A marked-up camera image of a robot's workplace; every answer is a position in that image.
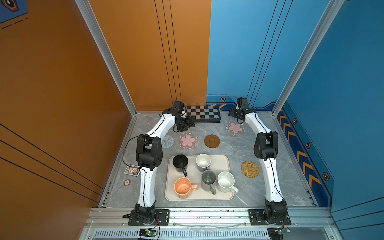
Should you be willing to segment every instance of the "chessboard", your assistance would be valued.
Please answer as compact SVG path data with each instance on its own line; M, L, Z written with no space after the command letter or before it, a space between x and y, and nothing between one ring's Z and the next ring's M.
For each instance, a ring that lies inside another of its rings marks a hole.
M191 116L194 123L215 123L221 120L218 106L187 107L187 116Z

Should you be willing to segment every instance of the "deck of cards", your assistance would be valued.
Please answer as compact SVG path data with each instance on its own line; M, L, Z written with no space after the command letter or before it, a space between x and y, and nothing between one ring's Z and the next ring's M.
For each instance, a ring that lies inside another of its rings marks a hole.
M128 165L127 169L124 172L126 175L131 175L137 177L140 174L139 166Z

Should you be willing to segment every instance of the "yellow chevron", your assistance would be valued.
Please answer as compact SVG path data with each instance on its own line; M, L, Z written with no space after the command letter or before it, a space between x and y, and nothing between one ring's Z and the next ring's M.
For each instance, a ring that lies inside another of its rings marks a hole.
M300 159L300 155L301 155L301 156L304 156L304 157L307 157L307 155L306 155L305 153L300 152L300 151L297 151L297 161L298 161L298 162L300 162L300 160L299 160L299 159Z
M289 125L288 123L285 123L285 124L284 124L284 130L283 130L284 133L285 133L285 127L290 127L290 126L291 126L291 125Z
M304 173L304 175L305 175L305 167L309 167L310 169L313 170L313 167L312 167L311 165L309 165L309 164L306 163L306 162L303 162L303 173Z
M283 115L280 116L280 125L281 125L281 119L282 119L282 118L285 118L285 119L286 119L286 116L283 116Z
M315 180L316 182L318 182L318 183L321 185L320 180L317 179L317 178L315 178L314 176L312 176L312 175L310 174L310 187L311 187L311 188L312 188L312 180Z
M296 136L296 134L295 134L294 132L290 132L290 131L288 131L288 142L289 142L289 136L290 136L290 135Z

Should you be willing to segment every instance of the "beige tray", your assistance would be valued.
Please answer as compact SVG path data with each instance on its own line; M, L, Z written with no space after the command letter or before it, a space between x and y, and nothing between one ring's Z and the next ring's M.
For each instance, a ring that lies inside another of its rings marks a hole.
M197 156L187 156L188 158L188 167L187 167L187 178L191 181L192 184L197 184L199 189L197 191L192 191L191 195L186 199L181 199L177 196L174 185L177 179L184 177L182 172L176 171L173 166L172 160L175 156L169 159L168 163L168 174L167 174L167 183L166 183L166 199L169 201L184 201L184 200L229 200L233 197L233 192L221 192L217 189L217 182L215 184L216 194L213 195L211 192L204 191L201 188L201 174L197 169L196 158ZM211 158L210 168L216 174L216 177L221 172L230 172L229 170L229 161L225 155L209 155Z

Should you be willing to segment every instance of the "gray spiral coaster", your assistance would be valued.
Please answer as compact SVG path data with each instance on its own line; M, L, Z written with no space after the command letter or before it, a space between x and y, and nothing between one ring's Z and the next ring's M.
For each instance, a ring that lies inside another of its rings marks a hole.
M170 148L173 146L175 143L175 139L169 135L166 135L162 140L161 140L161 146L163 148Z

